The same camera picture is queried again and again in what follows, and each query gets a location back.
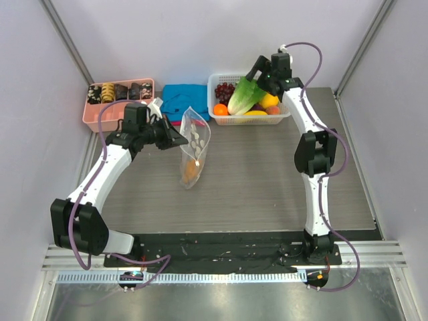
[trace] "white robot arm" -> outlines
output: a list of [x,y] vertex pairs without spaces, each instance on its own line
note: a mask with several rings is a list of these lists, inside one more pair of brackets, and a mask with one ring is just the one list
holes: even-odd
[[258,72],[258,86],[281,101],[290,113],[301,134],[294,154],[294,164],[302,178],[306,190],[306,225],[304,229],[303,253],[305,258],[317,260],[333,252],[334,241],[331,230],[326,226],[320,212],[320,200],[324,218],[328,220],[327,184],[331,166],[334,164],[337,138],[331,134],[310,105],[304,86],[299,78],[292,76],[292,57],[284,47],[268,60],[259,56],[251,71],[246,75],[252,81]]
[[[300,135],[303,135],[307,132],[322,132],[318,126],[314,124],[309,119],[308,114],[304,110],[302,105],[302,100],[300,98],[301,88],[292,88],[287,92],[284,92],[282,96],[282,102],[290,109],[290,114],[292,115],[294,122],[296,122],[297,127],[299,129]],[[324,123],[319,119],[316,115],[314,109],[306,97],[306,93],[304,94],[304,99],[306,100],[306,106],[309,109],[311,115],[315,118],[315,121],[318,124],[323,126]],[[306,224],[305,230],[310,235],[328,235],[330,230],[325,226],[321,216],[320,216],[320,206],[319,206],[319,184],[318,181],[320,177],[325,173],[314,174],[313,177],[310,177],[306,173],[302,173],[303,182],[305,184],[305,192],[306,192]],[[324,216],[328,220],[328,198],[327,198],[327,185],[328,185],[328,177],[325,177],[322,181],[323,189],[322,189],[322,204],[324,208]]]
[[[106,139],[106,154],[101,154],[88,176],[67,199],[56,199],[52,203],[53,238],[57,246],[71,249],[74,242],[78,251],[92,255],[131,253],[132,257],[141,257],[140,242],[132,235],[107,228],[101,211],[115,182],[144,145],[156,144],[165,150],[188,143],[160,113],[161,104],[159,98],[148,106],[127,104],[122,130],[112,132]],[[73,235],[70,237],[71,220]]]

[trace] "white wall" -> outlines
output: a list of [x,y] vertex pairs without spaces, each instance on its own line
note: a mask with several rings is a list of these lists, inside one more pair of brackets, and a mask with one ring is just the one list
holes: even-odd
[[[53,0],[95,81],[151,77],[158,85],[207,83],[244,71],[283,43],[325,53],[313,86],[337,87],[382,0]],[[307,80],[311,48],[293,49]]]
[[38,1],[0,3],[0,319],[28,320],[87,143],[86,84]]
[[400,0],[342,95],[381,227],[428,318],[428,2]]

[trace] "blue cloth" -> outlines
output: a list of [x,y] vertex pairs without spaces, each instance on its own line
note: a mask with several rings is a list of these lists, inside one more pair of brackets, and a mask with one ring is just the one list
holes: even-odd
[[180,122],[184,112],[191,106],[208,121],[207,93],[207,86],[204,85],[166,85],[160,110],[168,116],[170,122]]

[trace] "lettuce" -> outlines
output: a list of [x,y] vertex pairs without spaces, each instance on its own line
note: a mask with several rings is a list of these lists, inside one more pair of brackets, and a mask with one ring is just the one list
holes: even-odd
[[266,93],[259,88],[255,80],[249,82],[242,77],[230,98],[227,111],[230,115],[244,115],[265,95]]

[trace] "red grapes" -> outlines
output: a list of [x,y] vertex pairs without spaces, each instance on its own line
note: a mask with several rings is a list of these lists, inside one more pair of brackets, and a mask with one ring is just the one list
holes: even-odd
[[216,89],[214,89],[215,97],[220,100],[220,104],[224,104],[226,106],[234,91],[235,86],[233,84],[227,84],[227,82],[217,85]]

